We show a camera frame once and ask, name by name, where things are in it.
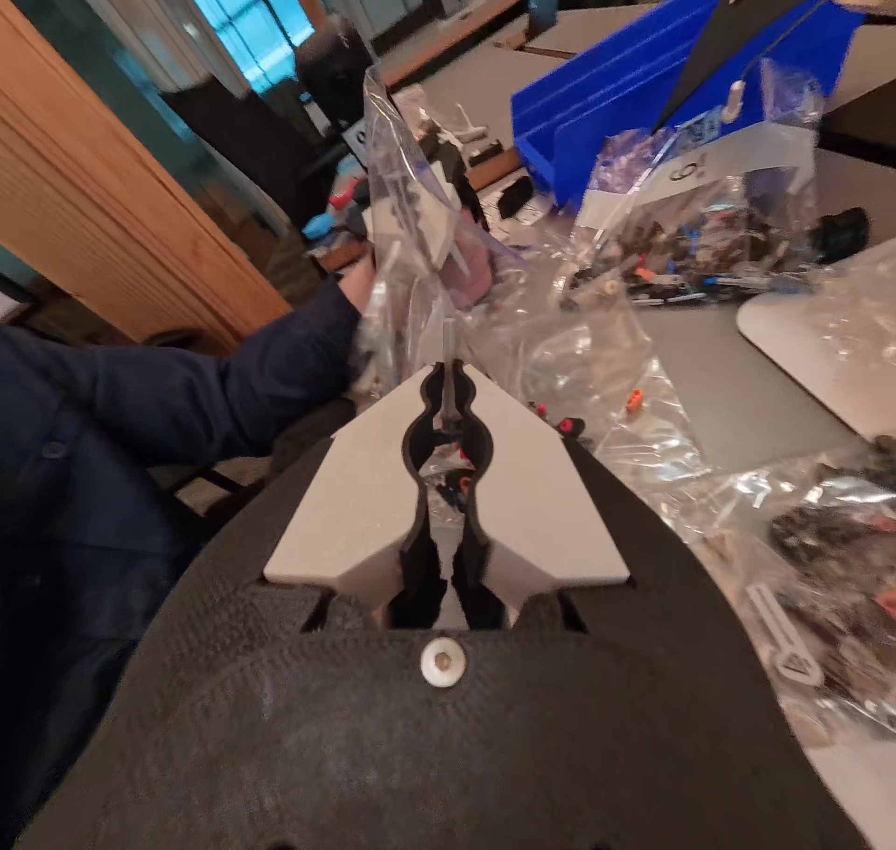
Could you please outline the black paper flap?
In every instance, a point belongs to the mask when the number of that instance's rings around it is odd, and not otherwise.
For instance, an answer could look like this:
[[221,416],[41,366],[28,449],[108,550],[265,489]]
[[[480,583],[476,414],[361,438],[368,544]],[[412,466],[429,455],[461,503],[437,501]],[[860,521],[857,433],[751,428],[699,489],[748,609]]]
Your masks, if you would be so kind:
[[824,0],[720,0],[703,31],[694,42],[675,88],[657,117],[653,128],[676,116],[678,111],[711,78],[752,51],[762,58],[759,43],[770,44],[771,32],[787,36],[813,5]]

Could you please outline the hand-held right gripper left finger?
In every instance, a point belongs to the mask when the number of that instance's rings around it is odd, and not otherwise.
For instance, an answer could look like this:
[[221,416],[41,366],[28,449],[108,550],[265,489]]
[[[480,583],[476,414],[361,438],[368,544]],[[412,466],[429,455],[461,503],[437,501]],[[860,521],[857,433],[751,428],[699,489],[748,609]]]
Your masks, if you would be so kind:
[[447,582],[420,469],[438,444],[444,365],[425,366],[336,431],[264,566],[276,585],[309,585],[428,629]]

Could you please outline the blue plastic bin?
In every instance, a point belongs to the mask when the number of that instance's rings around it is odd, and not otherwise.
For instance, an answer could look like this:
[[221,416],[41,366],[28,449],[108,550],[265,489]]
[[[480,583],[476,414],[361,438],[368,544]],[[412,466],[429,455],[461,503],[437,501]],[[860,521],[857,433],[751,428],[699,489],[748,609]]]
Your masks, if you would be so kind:
[[[605,139],[653,129],[694,42],[720,0],[666,0],[511,97],[513,142],[538,188],[557,205],[580,202]],[[731,86],[745,83],[739,116],[725,136],[761,122],[760,64],[807,72],[829,96],[836,87],[861,12],[834,0],[813,5],[787,36],[777,29],[762,58],[746,51],[706,82],[660,128],[678,127],[728,103]]]

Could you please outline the person's left forearm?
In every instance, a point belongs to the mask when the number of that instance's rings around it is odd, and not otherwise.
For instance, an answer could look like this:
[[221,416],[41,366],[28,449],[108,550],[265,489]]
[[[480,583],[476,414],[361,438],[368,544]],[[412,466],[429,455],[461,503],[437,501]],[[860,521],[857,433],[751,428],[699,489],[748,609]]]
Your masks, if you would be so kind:
[[291,424],[342,395],[373,289],[369,259],[329,280],[305,307],[225,358],[172,348],[135,351],[118,431],[148,467],[263,457]]

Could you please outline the person's navy jacket torso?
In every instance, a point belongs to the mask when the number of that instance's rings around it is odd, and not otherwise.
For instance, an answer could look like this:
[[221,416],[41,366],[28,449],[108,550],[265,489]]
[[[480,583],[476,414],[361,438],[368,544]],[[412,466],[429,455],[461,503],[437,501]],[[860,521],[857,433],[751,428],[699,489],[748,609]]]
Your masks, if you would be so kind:
[[81,754],[203,545],[150,474],[184,464],[148,467],[118,431],[120,367],[144,348],[2,329],[2,848]]

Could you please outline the printed paper sheet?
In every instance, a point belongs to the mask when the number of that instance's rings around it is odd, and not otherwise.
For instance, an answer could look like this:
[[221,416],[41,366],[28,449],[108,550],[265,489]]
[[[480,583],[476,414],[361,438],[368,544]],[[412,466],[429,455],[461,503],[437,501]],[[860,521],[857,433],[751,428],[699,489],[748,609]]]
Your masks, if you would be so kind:
[[490,226],[493,224],[503,225],[505,222],[516,222],[523,226],[530,226],[547,216],[554,208],[552,197],[541,193],[534,193],[515,213],[509,216],[502,216],[498,204],[499,200],[504,196],[504,192],[509,187],[510,185],[507,184],[503,187],[492,189],[487,194],[479,196],[480,206]]

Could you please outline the black lego piece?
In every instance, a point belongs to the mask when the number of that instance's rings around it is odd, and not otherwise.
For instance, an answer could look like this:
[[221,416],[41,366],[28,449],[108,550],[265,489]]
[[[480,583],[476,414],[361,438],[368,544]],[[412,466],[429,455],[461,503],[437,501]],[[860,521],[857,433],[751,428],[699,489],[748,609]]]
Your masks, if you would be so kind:
[[512,184],[508,184],[497,200],[497,211],[501,220],[513,218],[527,205],[535,193],[535,184],[528,174],[523,174]]

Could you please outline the black lego tire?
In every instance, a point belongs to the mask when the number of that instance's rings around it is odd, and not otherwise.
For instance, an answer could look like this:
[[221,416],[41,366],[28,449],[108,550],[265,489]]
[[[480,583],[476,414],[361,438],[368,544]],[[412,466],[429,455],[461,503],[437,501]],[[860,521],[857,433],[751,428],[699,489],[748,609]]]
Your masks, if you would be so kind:
[[868,246],[870,221],[864,208],[855,207],[821,217],[810,233],[814,264],[830,266]]

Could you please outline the wooden panel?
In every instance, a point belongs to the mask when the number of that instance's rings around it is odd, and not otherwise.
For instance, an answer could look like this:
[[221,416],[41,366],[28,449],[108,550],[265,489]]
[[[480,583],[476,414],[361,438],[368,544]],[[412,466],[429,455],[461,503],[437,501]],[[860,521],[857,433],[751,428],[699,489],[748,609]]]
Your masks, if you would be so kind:
[[144,341],[227,354],[291,307],[10,1],[1,0],[1,241]]

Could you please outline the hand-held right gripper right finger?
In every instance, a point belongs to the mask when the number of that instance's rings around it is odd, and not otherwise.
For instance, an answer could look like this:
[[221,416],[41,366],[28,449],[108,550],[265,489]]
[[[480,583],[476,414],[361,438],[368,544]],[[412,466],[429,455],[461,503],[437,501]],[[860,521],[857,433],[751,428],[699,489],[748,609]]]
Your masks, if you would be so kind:
[[473,365],[453,363],[472,473],[452,584],[471,630],[500,630],[536,596],[624,584],[631,572],[572,451]]

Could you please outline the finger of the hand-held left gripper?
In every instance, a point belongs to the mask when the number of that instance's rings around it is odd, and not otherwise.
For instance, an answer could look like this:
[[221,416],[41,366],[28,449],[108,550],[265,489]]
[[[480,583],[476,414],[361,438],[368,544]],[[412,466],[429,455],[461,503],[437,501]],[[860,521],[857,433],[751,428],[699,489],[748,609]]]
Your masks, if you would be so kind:
[[434,271],[454,250],[461,208],[427,162],[391,166],[391,239],[426,258]]

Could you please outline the empty clear plastic bag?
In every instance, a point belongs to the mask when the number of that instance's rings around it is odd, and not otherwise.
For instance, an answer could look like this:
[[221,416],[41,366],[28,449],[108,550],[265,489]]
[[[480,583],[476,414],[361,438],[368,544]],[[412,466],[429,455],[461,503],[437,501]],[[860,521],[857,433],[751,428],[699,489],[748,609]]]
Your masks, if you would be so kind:
[[894,259],[827,266],[811,277],[808,321],[820,374],[833,386],[894,401]]

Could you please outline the person's left hand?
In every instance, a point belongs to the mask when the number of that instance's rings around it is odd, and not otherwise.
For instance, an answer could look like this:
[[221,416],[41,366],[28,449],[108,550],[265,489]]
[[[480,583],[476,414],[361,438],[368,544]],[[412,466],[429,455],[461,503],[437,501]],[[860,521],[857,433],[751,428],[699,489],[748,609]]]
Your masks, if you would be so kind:
[[[369,240],[359,244],[360,255],[343,275],[339,287],[353,307],[364,314],[377,280],[377,265],[373,244]],[[458,238],[454,250],[442,263],[439,278],[455,307],[465,309],[476,304],[487,294],[494,280],[487,246],[475,238]]]

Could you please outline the white lego piece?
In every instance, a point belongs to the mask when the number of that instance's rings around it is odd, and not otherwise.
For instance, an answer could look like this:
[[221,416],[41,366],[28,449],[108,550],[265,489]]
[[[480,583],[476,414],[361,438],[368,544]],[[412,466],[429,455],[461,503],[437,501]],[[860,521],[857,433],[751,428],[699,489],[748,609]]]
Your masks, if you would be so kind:
[[455,103],[454,108],[447,115],[441,117],[439,124],[442,130],[462,147],[474,141],[486,139],[489,134],[487,126],[473,123],[461,103]]

